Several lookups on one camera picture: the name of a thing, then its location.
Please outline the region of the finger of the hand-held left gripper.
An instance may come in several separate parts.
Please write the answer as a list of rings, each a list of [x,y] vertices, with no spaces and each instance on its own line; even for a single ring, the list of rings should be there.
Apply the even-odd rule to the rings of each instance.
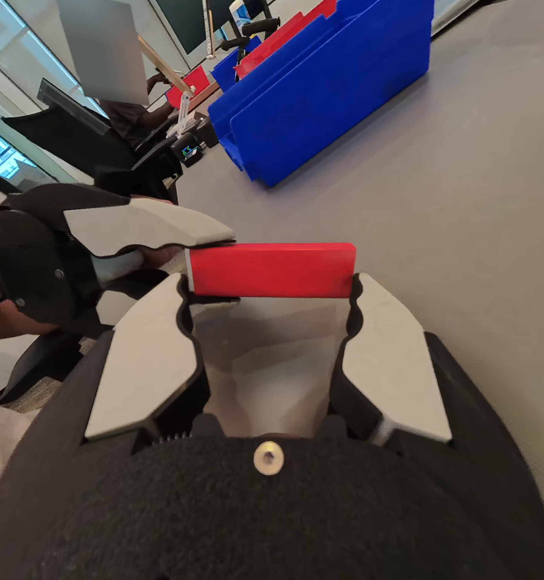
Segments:
[[[102,325],[114,327],[139,299],[118,291],[104,291],[96,306],[97,316]],[[240,297],[198,296],[189,294],[191,306],[223,308],[239,304]]]
[[[193,249],[236,241],[235,232],[216,219],[151,198],[68,209],[63,215],[71,235],[90,253],[100,284],[111,284],[142,266],[143,249]]]

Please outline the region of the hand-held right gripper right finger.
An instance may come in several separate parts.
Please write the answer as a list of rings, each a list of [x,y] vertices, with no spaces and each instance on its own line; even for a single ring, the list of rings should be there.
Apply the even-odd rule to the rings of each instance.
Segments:
[[[376,446],[398,431],[448,444],[450,421],[421,323],[367,273],[355,273],[351,282],[330,416],[348,439]]]

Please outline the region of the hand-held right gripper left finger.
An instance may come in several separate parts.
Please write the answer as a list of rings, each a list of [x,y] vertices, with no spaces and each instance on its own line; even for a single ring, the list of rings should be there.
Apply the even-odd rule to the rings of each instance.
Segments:
[[[84,433],[88,441],[138,430],[153,440],[191,434],[210,386],[188,294],[187,277],[169,275],[117,323]]]

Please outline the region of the red rectangular block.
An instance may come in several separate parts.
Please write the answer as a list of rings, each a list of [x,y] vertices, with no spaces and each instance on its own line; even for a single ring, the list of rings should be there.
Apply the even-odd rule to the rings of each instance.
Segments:
[[[352,243],[235,243],[186,250],[190,289],[201,297],[343,299]]]

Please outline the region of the blue plastic bin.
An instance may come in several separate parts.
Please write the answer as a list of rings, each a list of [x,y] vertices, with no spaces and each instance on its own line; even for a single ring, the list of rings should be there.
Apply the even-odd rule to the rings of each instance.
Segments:
[[[237,73],[234,67],[260,44],[261,40],[257,35],[221,41],[219,49],[226,52],[227,56],[214,66],[211,75],[222,92],[228,91],[237,82]]]
[[[427,73],[434,1],[337,1],[208,109],[219,143],[272,187]]]

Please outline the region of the person's left forearm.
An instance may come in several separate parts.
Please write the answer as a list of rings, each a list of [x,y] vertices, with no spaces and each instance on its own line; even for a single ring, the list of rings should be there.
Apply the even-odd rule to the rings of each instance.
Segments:
[[[57,329],[56,325],[38,323],[27,317],[9,300],[0,302],[0,340],[46,335]]]

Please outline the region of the person's left hand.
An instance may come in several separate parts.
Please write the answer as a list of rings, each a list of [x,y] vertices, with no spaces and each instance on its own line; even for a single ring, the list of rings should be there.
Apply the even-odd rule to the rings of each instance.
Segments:
[[[142,248],[143,262],[141,269],[163,270],[165,272],[185,272],[186,255],[183,248],[176,246],[160,250]]]

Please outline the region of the small black device lit display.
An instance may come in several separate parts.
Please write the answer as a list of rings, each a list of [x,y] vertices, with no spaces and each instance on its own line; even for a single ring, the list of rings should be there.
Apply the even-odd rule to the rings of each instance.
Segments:
[[[186,168],[203,159],[203,148],[192,132],[185,132],[171,144],[170,150]]]

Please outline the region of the lit blue screen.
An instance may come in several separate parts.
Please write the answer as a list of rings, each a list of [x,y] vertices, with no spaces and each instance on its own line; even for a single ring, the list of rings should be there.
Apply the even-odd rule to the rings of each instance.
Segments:
[[[21,167],[36,167],[27,157],[0,137],[0,177],[11,180]]]

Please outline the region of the red plastic bin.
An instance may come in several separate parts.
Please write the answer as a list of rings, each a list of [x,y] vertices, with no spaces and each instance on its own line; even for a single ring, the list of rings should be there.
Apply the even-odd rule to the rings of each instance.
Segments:
[[[337,1],[319,1],[311,11],[303,14],[299,11],[292,16],[287,23],[274,32],[268,39],[251,50],[238,65],[234,67],[238,78],[241,80],[252,72],[257,66],[286,44],[291,38],[302,31],[319,16],[329,17],[336,9]]]
[[[183,77],[183,82],[187,84],[190,89],[193,89],[191,97],[198,96],[201,92],[210,86],[210,80],[207,73],[204,71],[202,65],[197,66],[191,72]],[[179,108],[182,96],[182,90],[174,85],[165,94],[168,103],[174,108]]]

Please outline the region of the large dark screen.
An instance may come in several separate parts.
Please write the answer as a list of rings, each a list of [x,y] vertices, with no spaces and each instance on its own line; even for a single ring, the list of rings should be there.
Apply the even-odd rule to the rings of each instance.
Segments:
[[[156,1],[186,54],[191,54],[206,40],[203,1]],[[232,1],[207,1],[216,31],[232,18]]]

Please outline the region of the white blue canister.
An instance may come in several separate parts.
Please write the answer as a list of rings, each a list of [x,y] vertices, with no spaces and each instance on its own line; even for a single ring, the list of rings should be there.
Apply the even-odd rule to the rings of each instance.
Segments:
[[[251,16],[247,2],[233,1],[229,6],[229,11],[232,16],[232,20],[238,29],[238,34],[240,36],[245,36],[246,33],[243,32],[244,26],[253,22],[253,18]]]

